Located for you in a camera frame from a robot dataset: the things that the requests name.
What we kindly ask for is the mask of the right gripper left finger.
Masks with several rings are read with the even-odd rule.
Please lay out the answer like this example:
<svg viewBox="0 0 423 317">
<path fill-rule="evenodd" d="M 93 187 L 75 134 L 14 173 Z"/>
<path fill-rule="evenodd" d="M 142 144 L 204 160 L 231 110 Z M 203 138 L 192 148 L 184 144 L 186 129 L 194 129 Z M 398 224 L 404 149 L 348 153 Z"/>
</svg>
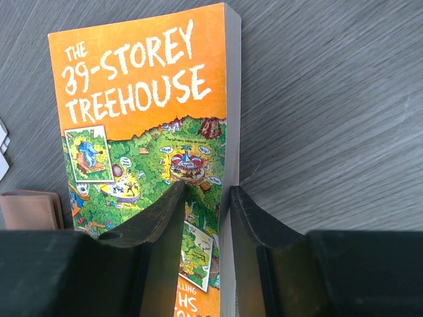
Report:
<svg viewBox="0 0 423 317">
<path fill-rule="evenodd" d="M 160 198 L 98 241 L 135 252 L 129 316 L 172 316 L 184 226 L 185 183 L 173 183 Z"/>
</svg>

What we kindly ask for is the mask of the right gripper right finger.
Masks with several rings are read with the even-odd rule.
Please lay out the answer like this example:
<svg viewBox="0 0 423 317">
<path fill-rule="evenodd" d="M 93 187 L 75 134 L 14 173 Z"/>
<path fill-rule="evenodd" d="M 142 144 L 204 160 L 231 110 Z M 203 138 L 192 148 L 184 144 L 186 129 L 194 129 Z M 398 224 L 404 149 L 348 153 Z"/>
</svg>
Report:
<svg viewBox="0 0 423 317">
<path fill-rule="evenodd" d="M 231 188 L 231 232 L 240 316 L 330 316 L 330 301 L 306 237 Z"/>
</svg>

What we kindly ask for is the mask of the orange treehouse paperback book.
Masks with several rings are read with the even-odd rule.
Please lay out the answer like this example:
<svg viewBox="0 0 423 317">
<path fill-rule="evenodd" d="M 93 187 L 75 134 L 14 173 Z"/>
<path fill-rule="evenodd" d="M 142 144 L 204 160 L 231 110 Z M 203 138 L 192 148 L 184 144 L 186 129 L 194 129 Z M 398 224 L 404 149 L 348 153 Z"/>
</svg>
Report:
<svg viewBox="0 0 423 317">
<path fill-rule="evenodd" d="M 94 238 L 184 182 L 175 316 L 234 316 L 241 18 L 226 3 L 48 35 L 73 226 Z"/>
</svg>

